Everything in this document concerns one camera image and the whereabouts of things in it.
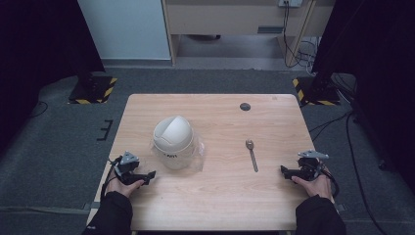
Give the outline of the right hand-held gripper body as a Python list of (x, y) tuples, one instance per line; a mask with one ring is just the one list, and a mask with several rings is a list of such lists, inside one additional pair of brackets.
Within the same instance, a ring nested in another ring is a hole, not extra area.
[(322, 173), (324, 168), (322, 160), (329, 159), (327, 154), (323, 154), (315, 150), (299, 152), (298, 156), (300, 157), (298, 160), (300, 167), (299, 178), (306, 181), (312, 181), (316, 179)]

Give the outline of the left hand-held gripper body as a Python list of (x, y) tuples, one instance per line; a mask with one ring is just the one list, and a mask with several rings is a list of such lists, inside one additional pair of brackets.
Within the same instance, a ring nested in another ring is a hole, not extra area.
[(134, 183), (140, 179), (134, 169), (139, 165), (139, 159), (126, 151), (122, 156), (115, 159), (115, 176), (122, 183)]

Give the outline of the person's left hand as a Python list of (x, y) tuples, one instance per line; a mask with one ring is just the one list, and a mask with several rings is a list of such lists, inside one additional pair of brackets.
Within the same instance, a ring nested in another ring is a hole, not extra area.
[(129, 198), (131, 194), (140, 188), (142, 185), (140, 182), (132, 185), (124, 185), (118, 178), (112, 173), (110, 176), (110, 180), (108, 182), (107, 189), (105, 190), (105, 194), (110, 192), (118, 192), (119, 194)]

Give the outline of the person's right hand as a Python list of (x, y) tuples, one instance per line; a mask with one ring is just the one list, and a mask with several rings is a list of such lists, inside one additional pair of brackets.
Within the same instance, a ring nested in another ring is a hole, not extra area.
[(306, 181), (297, 176), (293, 176), (292, 180), (302, 186), (310, 197), (318, 195), (321, 198), (329, 199), (334, 203), (331, 180), (326, 175), (319, 175), (313, 181)]

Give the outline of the metal spoon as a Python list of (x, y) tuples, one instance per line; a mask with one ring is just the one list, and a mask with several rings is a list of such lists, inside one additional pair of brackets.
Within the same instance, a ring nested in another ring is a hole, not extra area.
[(258, 166), (257, 166), (256, 159), (255, 159), (255, 155), (254, 155), (254, 141), (251, 140), (251, 139), (248, 139), (246, 141), (246, 147), (250, 151), (250, 155), (251, 155), (251, 159), (252, 159), (254, 171), (255, 172), (258, 172)]

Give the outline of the white swing-lid trash bin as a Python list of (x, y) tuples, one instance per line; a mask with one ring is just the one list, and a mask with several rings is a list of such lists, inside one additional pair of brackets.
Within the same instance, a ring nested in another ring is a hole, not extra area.
[(155, 154), (170, 169), (187, 167), (195, 150), (194, 131), (182, 116), (167, 117), (160, 121), (153, 133)]

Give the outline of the clear plastic bin liner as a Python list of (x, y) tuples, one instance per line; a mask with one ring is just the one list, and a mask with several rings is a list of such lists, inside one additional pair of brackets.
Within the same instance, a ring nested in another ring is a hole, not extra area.
[(165, 153), (156, 146), (154, 141), (151, 142), (150, 146), (152, 155), (168, 169), (186, 171), (203, 170), (205, 145), (198, 134), (194, 135), (188, 147), (178, 153)]

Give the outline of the black stand base striped edge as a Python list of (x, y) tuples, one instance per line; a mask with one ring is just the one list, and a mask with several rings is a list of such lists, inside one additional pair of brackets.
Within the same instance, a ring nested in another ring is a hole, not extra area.
[(113, 92), (116, 78), (90, 74), (80, 78), (69, 95), (70, 104), (106, 103)]
[(306, 105), (339, 105), (340, 97), (337, 87), (330, 78), (316, 76), (299, 76), (293, 80), (300, 104)]

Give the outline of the black curtain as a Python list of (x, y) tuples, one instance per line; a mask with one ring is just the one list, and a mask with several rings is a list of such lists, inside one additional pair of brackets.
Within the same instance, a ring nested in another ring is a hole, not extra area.
[(74, 63), (104, 69), (78, 0), (0, 0), (0, 153)]
[(368, 135), (415, 194), (415, 0), (335, 0), (313, 69), (356, 78)]

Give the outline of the white panel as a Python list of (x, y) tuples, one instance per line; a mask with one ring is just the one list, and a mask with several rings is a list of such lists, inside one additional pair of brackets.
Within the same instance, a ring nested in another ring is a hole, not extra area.
[(78, 0), (106, 60), (169, 60), (161, 0)]

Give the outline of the light wooden desk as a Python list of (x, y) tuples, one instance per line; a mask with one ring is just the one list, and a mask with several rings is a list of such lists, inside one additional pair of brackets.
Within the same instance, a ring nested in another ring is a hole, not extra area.
[(278, 37), (285, 62), (297, 62), (301, 41), (320, 37), (336, 0), (302, 0), (299, 8), (279, 0), (161, 0), (170, 55), (181, 35), (257, 35)]

